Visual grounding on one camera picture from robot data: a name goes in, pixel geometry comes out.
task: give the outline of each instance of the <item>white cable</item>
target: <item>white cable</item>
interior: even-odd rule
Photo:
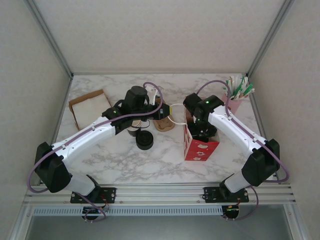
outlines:
[[[182,104],[182,103],[175,103],[175,104],[170,105],[170,107],[175,106],[175,105],[183,105],[183,104]],[[187,125],[185,122],[181,122],[181,123],[180,123],[180,122],[172,121],[169,116],[168,116],[168,119],[169,119],[171,122],[173,122],[174,124],[177,124],[177,125]]]

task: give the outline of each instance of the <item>pink cup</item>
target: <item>pink cup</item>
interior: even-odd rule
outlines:
[[[221,100],[224,102],[224,104],[226,104],[227,96],[225,94],[223,94]],[[232,112],[233,114],[236,114],[236,111],[238,110],[241,103],[242,103],[242,100],[240,100],[240,101],[229,100],[228,108],[229,108],[230,112]]]

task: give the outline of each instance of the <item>black lid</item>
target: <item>black lid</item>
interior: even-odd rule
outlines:
[[[137,134],[135,142],[141,150],[148,150],[154,145],[154,136],[151,132],[143,130]]]

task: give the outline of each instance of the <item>marble tabletop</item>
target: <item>marble tabletop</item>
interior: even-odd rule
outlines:
[[[240,74],[133,74],[133,75],[76,75],[68,101],[84,94],[103,89],[111,105],[123,99],[132,86],[153,82],[162,87],[163,98],[168,105],[182,103],[184,98],[196,92],[211,80],[227,80]],[[222,85],[212,83],[200,93],[201,97],[223,94]],[[173,106],[176,122],[184,121],[182,105]],[[240,105],[235,116],[258,133],[256,118],[249,98]],[[151,121],[147,128],[153,134],[154,145],[143,151],[134,137],[122,131],[118,135],[83,153],[71,165],[74,171],[89,174],[100,184],[151,184],[220,182],[240,170],[245,159],[240,149],[221,131],[220,144],[207,161],[184,161],[183,126],[159,132]],[[77,132],[74,118],[66,106],[59,128],[57,142]]]

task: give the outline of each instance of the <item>red box with white print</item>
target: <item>red box with white print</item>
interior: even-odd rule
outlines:
[[[185,118],[187,121],[193,120],[188,110],[185,112]],[[203,142],[192,138],[191,133],[187,125],[183,126],[184,133],[184,160],[185,161],[207,161],[210,155],[218,147],[220,140],[218,132],[216,136],[211,137],[209,142]]]

